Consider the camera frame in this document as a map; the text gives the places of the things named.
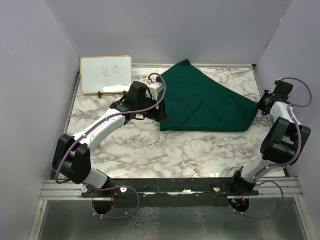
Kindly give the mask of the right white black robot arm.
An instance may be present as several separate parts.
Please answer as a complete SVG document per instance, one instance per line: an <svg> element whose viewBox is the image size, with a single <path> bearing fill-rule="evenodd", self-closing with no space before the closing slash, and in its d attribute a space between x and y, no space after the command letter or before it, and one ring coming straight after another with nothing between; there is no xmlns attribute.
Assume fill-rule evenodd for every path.
<svg viewBox="0 0 320 240"><path fill-rule="evenodd" d="M289 102L294 86L287 80L300 82L306 87L309 93L306 105ZM229 189L234 195L252 192L265 174L276 168L292 166L298 161L312 131L300 123L294 114L294 107L306 108L312 99L310 87L294 77L281 78L275 82L273 90L264 91L257 108L264 116L270 116L272 128L260 147L260 156L233 174Z"/></svg>

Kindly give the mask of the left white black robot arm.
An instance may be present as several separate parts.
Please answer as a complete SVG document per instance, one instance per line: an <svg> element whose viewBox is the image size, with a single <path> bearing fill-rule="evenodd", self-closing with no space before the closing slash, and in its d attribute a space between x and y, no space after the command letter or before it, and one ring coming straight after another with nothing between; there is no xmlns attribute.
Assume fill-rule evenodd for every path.
<svg viewBox="0 0 320 240"><path fill-rule="evenodd" d="M167 120L165 110L166 85L153 82L149 85L135 81L127 93L113 102L107 112L85 130L70 136L62 135L55 150L52 167L55 181L63 184L71 181L93 187L97 196L106 197L111 190L109 177L92 167L93 151L109 135L124 127L141 114L143 119L156 122Z"/></svg>

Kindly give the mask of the green surgical drape cloth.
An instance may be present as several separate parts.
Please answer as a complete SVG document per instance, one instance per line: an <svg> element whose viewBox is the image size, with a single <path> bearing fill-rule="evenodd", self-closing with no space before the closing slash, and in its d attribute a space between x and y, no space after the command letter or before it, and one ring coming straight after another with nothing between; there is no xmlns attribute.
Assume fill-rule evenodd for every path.
<svg viewBox="0 0 320 240"><path fill-rule="evenodd" d="M246 132L257 116L254 101L215 82L187 59L156 80L166 83L168 118L160 123L162 132Z"/></svg>

